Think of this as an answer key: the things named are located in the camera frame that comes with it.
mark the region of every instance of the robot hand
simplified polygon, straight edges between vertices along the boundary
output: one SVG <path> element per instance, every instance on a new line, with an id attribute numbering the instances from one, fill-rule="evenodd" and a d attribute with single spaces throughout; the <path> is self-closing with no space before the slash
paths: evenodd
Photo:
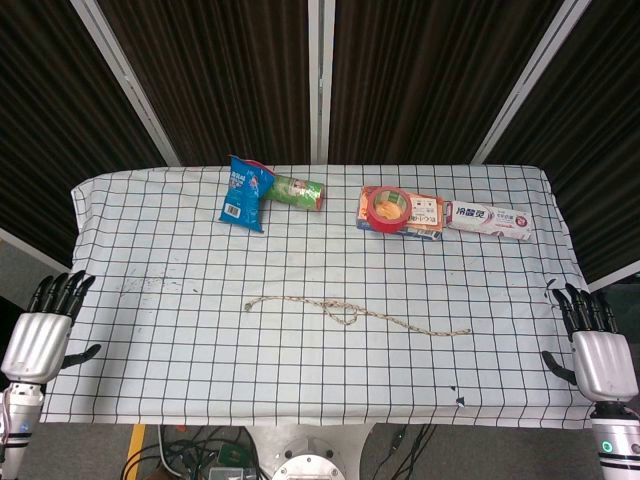
<path id="1" fill-rule="evenodd" d="M 596 402 L 591 413 L 600 465 L 606 480 L 640 478 L 640 421 L 625 407 L 638 394 L 629 344 L 618 333 L 615 318 L 603 295 L 592 297 L 566 285 L 571 302 L 559 290 L 553 295 L 560 304 L 575 372 L 557 364 L 551 353 L 542 358 L 552 373 L 577 385 Z"/>
<path id="2" fill-rule="evenodd" d="M 87 291 L 95 281 L 85 272 L 67 278 L 64 273 L 53 281 L 45 278 L 36 289 L 27 313 L 18 318 L 7 347 L 2 372 L 9 387 L 2 394 L 2 443 L 0 478 L 15 479 L 25 447 L 37 425 L 44 392 L 42 387 L 58 372 L 90 360 L 100 350 L 91 346 L 86 352 L 65 356 L 71 327 Z"/>

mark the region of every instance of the toothpaste box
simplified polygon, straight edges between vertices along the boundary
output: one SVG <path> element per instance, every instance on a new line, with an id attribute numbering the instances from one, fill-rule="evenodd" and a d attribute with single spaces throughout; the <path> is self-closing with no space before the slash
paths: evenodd
<path id="1" fill-rule="evenodd" d="M 449 228 L 518 240 L 531 237 L 533 220 L 527 212 L 455 200 L 447 203 L 446 211 Z"/>

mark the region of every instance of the rope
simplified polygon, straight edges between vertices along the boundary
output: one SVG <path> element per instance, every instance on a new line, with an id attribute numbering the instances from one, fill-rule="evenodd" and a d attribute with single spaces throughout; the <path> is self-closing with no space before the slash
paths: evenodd
<path id="1" fill-rule="evenodd" d="M 316 307 L 321 308 L 326 315 L 329 315 L 333 320 L 335 320 L 341 325 L 353 325 L 358 321 L 358 317 L 362 315 L 365 317 L 380 318 L 382 320 L 395 323 L 396 325 L 400 325 L 401 327 L 411 330 L 412 332 L 418 332 L 418 333 L 422 333 L 424 335 L 429 335 L 432 337 L 454 337 L 456 335 L 469 335 L 471 333 L 470 328 L 465 328 L 463 330 L 454 330 L 452 332 L 433 332 L 425 328 L 416 327 L 415 325 L 411 325 L 408 322 L 399 320 L 390 315 L 371 312 L 366 308 L 362 308 L 359 305 L 354 305 L 353 303 L 340 302 L 338 300 L 311 300 L 305 297 L 292 297 L 292 296 L 286 296 L 286 295 L 285 296 L 265 296 L 265 297 L 257 297 L 251 300 L 250 302 L 247 302 L 244 306 L 244 309 L 245 311 L 250 312 L 254 305 L 258 303 L 263 303 L 269 300 L 288 300 L 290 302 L 300 302 L 300 303 L 306 303 L 308 305 L 314 305 Z M 349 314 L 353 316 L 349 319 L 343 320 L 340 317 L 338 317 L 337 314 L 329 311 L 331 308 L 341 308 L 345 310 L 345 312 L 349 312 Z"/>

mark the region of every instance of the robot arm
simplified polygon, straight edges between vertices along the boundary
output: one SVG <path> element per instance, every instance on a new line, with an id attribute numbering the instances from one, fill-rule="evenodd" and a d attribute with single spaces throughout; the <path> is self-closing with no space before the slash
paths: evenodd
<path id="1" fill-rule="evenodd" d="M 40 418 L 44 389 L 58 372 L 93 358 L 100 345 L 86 352 L 65 356 L 69 334 L 82 300 L 95 277 L 81 282 L 85 272 L 67 279 L 45 278 L 33 295 L 27 313 L 18 318 L 11 335 L 2 372 L 9 387 L 2 393 L 2 438 L 0 478 L 18 478 L 18 470 L 29 439 Z"/>
<path id="2" fill-rule="evenodd" d="M 559 290 L 553 294 L 573 342 L 575 372 L 559 366 L 549 352 L 542 352 L 542 358 L 552 373 L 596 403 L 591 423 L 605 480 L 638 479 L 640 421 L 625 405 L 638 394 L 629 345 L 602 295 L 566 288 L 571 302 Z"/>

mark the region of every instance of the table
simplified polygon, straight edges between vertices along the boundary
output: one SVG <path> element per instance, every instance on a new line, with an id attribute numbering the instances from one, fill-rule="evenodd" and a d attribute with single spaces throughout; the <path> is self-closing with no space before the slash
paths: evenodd
<path id="1" fill-rule="evenodd" d="M 97 280 L 69 352 L 98 356 L 48 388 L 43 420 L 164 424 L 434 422 L 583 428 L 590 402 L 545 370 L 571 368 L 549 288 L 586 289 L 545 174 L 513 166 L 278 166 L 327 185 L 321 212 L 265 202 L 259 234 L 219 222 L 228 168 L 101 175 L 73 192 L 74 270 Z M 396 185 L 533 214 L 530 242 L 446 229 L 442 241 L 355 227 L 362 185 Z M 377 318 L 343 326 L 338 298 Z"/>

